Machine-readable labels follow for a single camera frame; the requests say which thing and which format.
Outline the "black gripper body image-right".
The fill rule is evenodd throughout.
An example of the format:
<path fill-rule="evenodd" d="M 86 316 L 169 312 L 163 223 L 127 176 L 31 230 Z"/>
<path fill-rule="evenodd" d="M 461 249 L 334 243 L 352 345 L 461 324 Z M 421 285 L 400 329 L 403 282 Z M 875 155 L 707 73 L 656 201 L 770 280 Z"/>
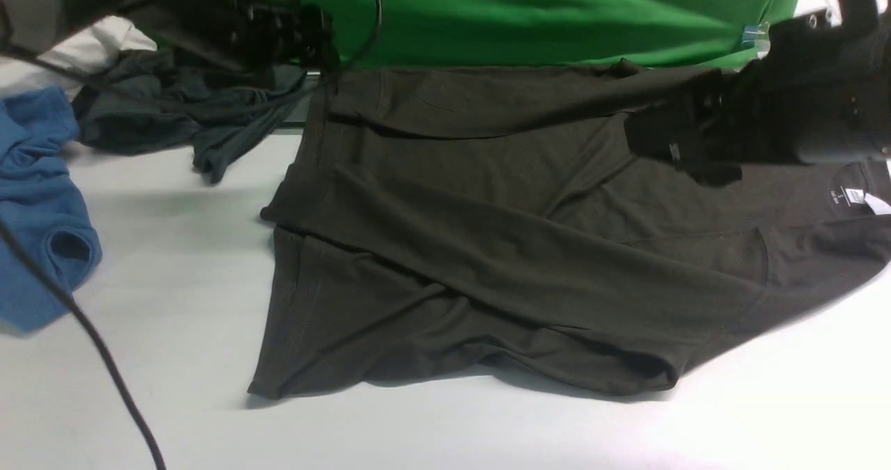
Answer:
<path fill-rule="evenodd" d="M 780 126 L 763 115 L 763 69 L 714 70 L 675 87 L 624 121 L 628 149 L 703 187 L 728 187 L 747 165 L 800 166 Z"/>

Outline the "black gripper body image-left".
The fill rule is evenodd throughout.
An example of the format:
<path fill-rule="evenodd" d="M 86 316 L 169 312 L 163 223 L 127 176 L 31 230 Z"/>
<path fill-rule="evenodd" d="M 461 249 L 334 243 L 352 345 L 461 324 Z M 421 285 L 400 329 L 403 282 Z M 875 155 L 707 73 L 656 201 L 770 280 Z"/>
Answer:
<path fill-rule="evenodd" d="M 211 61 L 239 73 L 284 63 L 335 71 L 333 17 L 303 0 L 229 0 Z"/>

